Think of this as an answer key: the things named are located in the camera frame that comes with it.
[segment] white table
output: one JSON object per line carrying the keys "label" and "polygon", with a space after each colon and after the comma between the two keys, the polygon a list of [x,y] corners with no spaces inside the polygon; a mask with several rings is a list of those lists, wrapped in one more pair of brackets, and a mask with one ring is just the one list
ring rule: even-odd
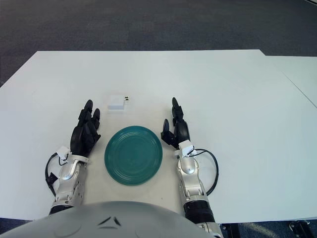
{"label": "white table", "polygon": [[267,57],[317,107],[317,57]]}
{"label": "white table", "polygon": [[[111,94],[130,96],[124,111]],[[101,110],[84,203],[132,200],[182,213],[173,148],[162,142],[157,174],[139,186],[115,182],[104,165],[110,138],[142,125],[159,138],[171,98],[184,111],[196,148],[214,152],[220,176],[209,196],[219,223],[317,216],[317,109],[258,50],[37,52],[0,88],[0,217],[38,219],[53,196],[44,168],[69,145],[88,99]],[[212,163],[199,158],[209,187]]]}

